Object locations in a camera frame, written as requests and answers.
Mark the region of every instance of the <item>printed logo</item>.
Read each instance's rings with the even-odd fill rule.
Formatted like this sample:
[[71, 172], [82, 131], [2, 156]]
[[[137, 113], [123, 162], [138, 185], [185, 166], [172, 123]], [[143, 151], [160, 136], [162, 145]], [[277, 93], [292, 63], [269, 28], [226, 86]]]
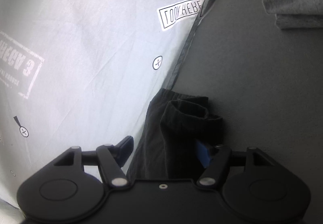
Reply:
[[162, 61], [163, 61], [162, 56], [158, 56], [157, 58], [154, 59], [154, 61], [152, 63], [152, 67], [154, 68], [154, 70], [159, 69], [159, 67], [162, 65]]
[[19, 131], [20, 131], [21, 135], [23, 137], [28, 137], [29, 136], [28, 130], [26, 128], [24, 128], [23, 126], [21, 126], [21, 124], [19, 123], [19, 120], [18, 120], [18, 117], [17, 116], [14, 117], [14, 120], [19, 125]]
[[0, 81], [28, 99], [44, 59], [0, 31]]
[[157, 9], [161, 29], [166, 31], [173, 27], [175, 23], [193, 17], [200, 11], [200, 17], [202, 17], [204, 1], [205, 0], [184, 0]]

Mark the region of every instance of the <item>black marker line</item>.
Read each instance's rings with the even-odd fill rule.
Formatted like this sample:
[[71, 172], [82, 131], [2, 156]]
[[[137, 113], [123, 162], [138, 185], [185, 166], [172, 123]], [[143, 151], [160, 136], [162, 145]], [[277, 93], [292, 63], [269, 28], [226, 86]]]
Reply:
[[15, 116], [14, 117], [14, 120], [16, 121], [16, 123], [19, 125], [19, 127], [21, 127], [21, 124], [19, 123], [19, 120], [18, 120], [18, 117], [17, 116]]
[[158, 68], [157, 69], [155, 69], [155, 66], [154, 66], [154, 63], [155, 63], [155, 60], [157, 60], [159, 57], [161, 57], [161, 61], [160, 62], [162, 62], [163, 61], [163, 57], [160, 55], [160, 56], [158, 56], [158, 57], [156, 57], [155, 59], [154, 59], [154, 61], [152, 62], [152, 68], [155, 70], [155, 71], [157, 71], [158, 69], [159, 69], [159, 67], [161, 66], [161, 64], [158, 66]]
[[165, 27], [165, 24], [164, 24], [164, 21], [163, 21], [163, 18], [162, 18], [162, 12], [161, 12], [161, 10], [164, 10], [164, 9], [167, 9], [167, 8], [170, 8], [170, 7], [173, 7], [173, 6], [179, 5], [179, 4], [181, 4], [181, 3], [185, 3], [185, 2], [187, 2], [187, 1], [194, 1], [194, 0], [185, 0], [185, 1], [178, 2], [178, 3], [174, 4], [174, 5], [170, 5], [170, 6], [167, 6], [167, 7], [163, 7], [163, 8], [158, 9], [158, 10], [159, 10], [159, 14], [160, 14], [160, 18], [161, 18], [161, 22], [162, 22], [162, 24], [163, 24], [164, 29], [166, 29], [166, 28], [168, 28], [168, 27], [172, 26], [172, 25], [173, 25], [173, 24], [175, 24], [175, 23], [176, 23], [176, 21], [177, 21], [177, 20], [179, 20], [179, 19], [182, 19], [182, 18], [184, 18], [184, 17], [192, 16], [192, 15], [195, 15], [195, 14], [198, 14], [198, 13], [199, 13], [199, 12], [191, 13], [191, 14], [187, 14], [187, 13], [186, 13], [186, 15], [183, 15], [183, 13], [182, 13], [182, 15], [183, 15], [182, 17], [177, 18], [177, 19], [176, 19], [172, 24], [170, 24], [170, 25], [168, 25], [167, 27]]
[[205, 3], [205, 0], [203, 1], [203, 3], [202, 3], [202, 8], [201, 8], [201, 13], [200, 13], [200, 17], [202, 17], [203, 16], [203, 6], [204, 6], [204, 3]]

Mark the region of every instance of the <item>sticker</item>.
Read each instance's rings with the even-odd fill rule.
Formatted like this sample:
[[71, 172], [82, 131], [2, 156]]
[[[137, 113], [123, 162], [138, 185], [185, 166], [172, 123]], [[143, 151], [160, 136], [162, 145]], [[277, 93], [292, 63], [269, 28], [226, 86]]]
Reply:
[[200, 11], [200, 17], [202, 17], [204, 1], [205, 0], [184, 0], [157, 9], [161, 29], [166, 31], [173, 27], [175, 23], [193, 17]]
[[28, 99], [44, 58], [0, 31], [0, 82]]
[[158, 56], [157, 58], [154, 59], [154, 61], [152, 63], [152, 67], [154, 68], [154, 70], [159, 69], [159, 67], [162, 65], [162, 61], [163, 61], [162, 56]]
[[20, 131], [21, 135], [22, 135], [23, 137], [28, 137], [28, 136], [29, 136], [29, 132], [28, 132], [28, 130], [27, 130], [25, 127], [21, 126], [21, 124], [20, 124], [20, 122], [19, 122], [19, 120], [18, 120], [18, 117], [17, 117], [17, 116], [15, 116], [15, 117], [14, 117], [14, 120], [15, 120], [15, 121], [16, 121], [16, 123], [19, 125], [19, 131]]

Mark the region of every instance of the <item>wrinkled fabric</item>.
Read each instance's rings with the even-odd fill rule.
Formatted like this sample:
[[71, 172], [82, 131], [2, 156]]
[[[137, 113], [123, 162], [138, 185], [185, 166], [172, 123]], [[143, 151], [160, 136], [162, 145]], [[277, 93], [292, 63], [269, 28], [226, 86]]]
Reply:
[[181, 1], [0, 0], [1, 199], [17, 207], [19, 185], [71, 146], [139, 138], [195, 20], [163, 31], [157, 9]]
[[208, 111], [208, 98], [162, 89], [150, 102], [143, 134], [127, 176], [135, 179], [198, 179], [204, 171], [196, 139], [221, 141], [222, 119]]

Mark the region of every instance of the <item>black fabric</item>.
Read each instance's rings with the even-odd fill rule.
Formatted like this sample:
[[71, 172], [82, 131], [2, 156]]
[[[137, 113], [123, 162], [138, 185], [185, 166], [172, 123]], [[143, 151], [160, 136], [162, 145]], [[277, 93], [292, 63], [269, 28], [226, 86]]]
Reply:
[[273, 20], [261, 0], [215, 0], [173, 90], [216, 103], [232, 150], [256, 146], [300, 177], [312, 191], [304, 222], [319, 224], [323, 29], [281, 31]]
[[207, 97], [161, 89], [149, 104], [128, 179], [198, 179], [204, 169], [194, 152], [195, 139], [212, 145], [221, 139], [222, 119], [207, 108]]

